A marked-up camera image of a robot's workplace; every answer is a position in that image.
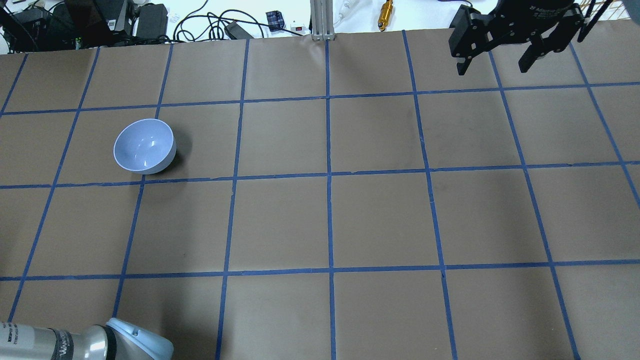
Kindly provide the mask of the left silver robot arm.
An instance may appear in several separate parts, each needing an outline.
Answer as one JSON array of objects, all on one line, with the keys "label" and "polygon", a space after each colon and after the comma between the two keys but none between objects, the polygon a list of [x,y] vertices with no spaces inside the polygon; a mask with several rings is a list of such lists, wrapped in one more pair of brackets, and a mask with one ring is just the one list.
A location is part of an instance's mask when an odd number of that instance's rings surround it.
[{"label": "left silver robot arm", "polygon": [[141,326],[112,317],[82,332],[1,322],[2,360],[170,360],[174,345]]}]

